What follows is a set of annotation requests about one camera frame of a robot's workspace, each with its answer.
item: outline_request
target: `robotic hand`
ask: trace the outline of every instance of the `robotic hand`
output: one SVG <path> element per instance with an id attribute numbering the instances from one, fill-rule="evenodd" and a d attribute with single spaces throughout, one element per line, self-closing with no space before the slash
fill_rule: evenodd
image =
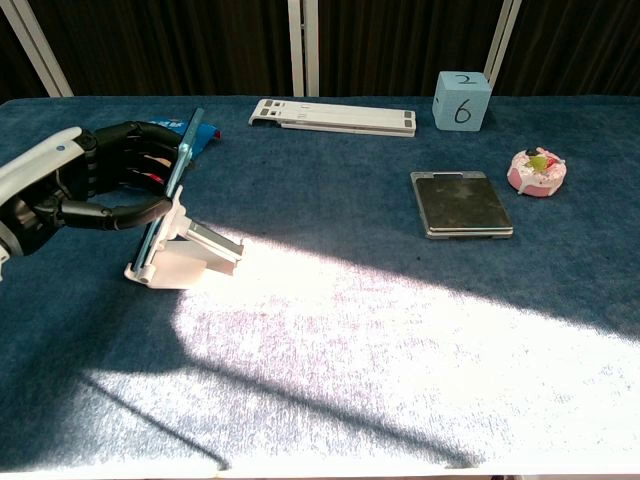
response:
<path id="1" fill-rule="evenodd" d="M 94 133 L 73 127 L 0 167 L 0 274 L 10 256 L 37 251 L 62 226 L 121 230 L 164 215 L 172 206 L 164 183 L 180 140 L 171 130 L 143 122 Z M 127 207 L 87 202 L 124 185 L 155 196 Z"/>

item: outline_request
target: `blue carpet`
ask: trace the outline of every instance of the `blue carpet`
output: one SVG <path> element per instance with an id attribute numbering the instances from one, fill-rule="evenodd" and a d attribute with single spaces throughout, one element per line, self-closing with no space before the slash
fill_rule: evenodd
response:
<path id="1" fill-rule="evenodd" d="M 142 233 L 59 232 L 0 284 L 0 470 L 104 464 L 353 468 L 638 464 L 640 99 L 491 100 L 478 133 L 248 125 L 258 98 L 70 98 L 0 107 L 0 163 L 62 128 L 197 106 L 222 140 L 189 215 L 250 240 L 237 278 L 123 278 Z M 547 199 L 506 182 L 544 146 Z M 424 238 L 409 173 L 482 170 L 509 240 Z"/>

